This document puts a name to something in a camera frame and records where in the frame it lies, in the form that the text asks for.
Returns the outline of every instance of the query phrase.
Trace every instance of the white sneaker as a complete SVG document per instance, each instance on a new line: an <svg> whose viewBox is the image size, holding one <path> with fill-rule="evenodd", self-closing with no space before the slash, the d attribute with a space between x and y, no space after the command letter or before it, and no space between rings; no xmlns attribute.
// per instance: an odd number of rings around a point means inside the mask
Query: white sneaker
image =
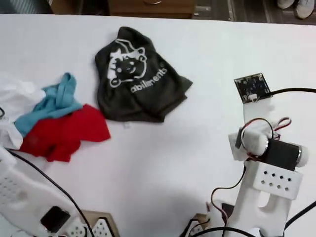
<svg viewBox="0 0 316 237"><path fill-rule="evenodd" d="M286 9L293 5L295 0L277 0L277 6L281 9Z"/></svg>
<svg viewBox="0 0 316 237"><path fill-rule="evenodd" d="M305 19L309 17L314 10L315 0L300 0L295 9L298 18Z"/></svg>

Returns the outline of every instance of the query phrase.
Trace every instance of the white tabletop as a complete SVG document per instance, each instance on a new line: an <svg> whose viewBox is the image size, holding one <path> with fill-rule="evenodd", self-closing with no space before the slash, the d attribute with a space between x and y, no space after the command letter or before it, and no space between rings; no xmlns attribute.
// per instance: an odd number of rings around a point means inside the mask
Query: white tabletop
<svg viewBox="0 0 316 237"><path fill-rule="evenodd" d="M219 21L102 16L0 15L0 72L39 86L75 75L76 98L96 106L94 56L120 26L152 39L157 51L194 82L188 99L163 124L108 121L112 138L83 143L70 163L34 159L82 209L110 212L122 237L176 237L217 186L240 177L228 134L243 124L243 105L233 79L263 72L271 90L316 87L316 27ZM291 116L285 141L310 149L299 171L303 183L290 216L316 199L316 95L288 93L272 99L278 119ZM218 197L234 203L238 189ZM286 237L314 234L316 210Z"/></svg>

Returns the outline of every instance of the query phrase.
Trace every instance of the printed cartoon graphic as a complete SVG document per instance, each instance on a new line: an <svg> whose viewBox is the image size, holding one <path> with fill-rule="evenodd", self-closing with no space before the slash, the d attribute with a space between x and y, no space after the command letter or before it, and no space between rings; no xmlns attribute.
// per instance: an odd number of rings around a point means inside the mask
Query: printed cartoon graphic
<svg viewBox="0 0 316 237"><path fill-rule="evenodd" d="M108 79L110 86L118 87L122 82L134 81L142 78L146 73L145 49L134 48L130 41L117 39L120 48L110 54Z"/></svg>

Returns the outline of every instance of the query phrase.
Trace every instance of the blue cloth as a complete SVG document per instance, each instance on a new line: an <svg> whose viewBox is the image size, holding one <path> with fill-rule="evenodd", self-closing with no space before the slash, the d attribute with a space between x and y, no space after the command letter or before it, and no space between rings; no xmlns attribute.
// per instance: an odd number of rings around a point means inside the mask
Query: blue cloth
<svg viewBox="0 0 316 237"><path fill-rule="evenodd" d="M22 136L25 137L40 119L56 119L81 109L82 104L74 99L75 89L76 79L70 73L65 73L59 84L43 88L45 98L14 123Z"/></svg>

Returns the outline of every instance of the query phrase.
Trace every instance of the white cloth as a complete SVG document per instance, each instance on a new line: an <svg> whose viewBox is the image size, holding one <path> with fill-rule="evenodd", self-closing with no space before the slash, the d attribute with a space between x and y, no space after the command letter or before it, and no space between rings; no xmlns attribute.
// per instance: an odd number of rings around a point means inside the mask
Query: white cloth
<svg viewBox="0 0 316 237"><path fill-rule="evenodd" d="M4 74L0 74L0 85L0 107L5 112L0 119L0 146L19 149L23 137L13 123L21 115L31 112L46 94L32 82L16 80Z"/></svg>

